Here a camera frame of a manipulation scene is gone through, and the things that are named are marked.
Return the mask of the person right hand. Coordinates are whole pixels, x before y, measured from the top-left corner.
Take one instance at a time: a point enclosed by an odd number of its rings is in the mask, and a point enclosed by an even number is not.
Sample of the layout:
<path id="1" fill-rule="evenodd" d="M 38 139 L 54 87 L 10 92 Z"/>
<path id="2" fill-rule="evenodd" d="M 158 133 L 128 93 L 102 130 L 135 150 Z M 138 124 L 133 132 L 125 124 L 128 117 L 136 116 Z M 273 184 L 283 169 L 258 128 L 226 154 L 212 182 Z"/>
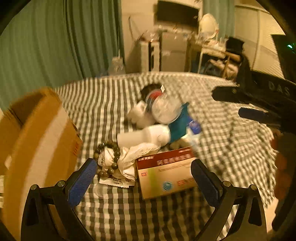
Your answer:
<path id="1" fill-rule="evenodd" d="M 272 227 L 279 231 L 295 223 L 295 135 L 274 131 L 271 147 L 277 151 L 274 195 L 278 199 Z"/>

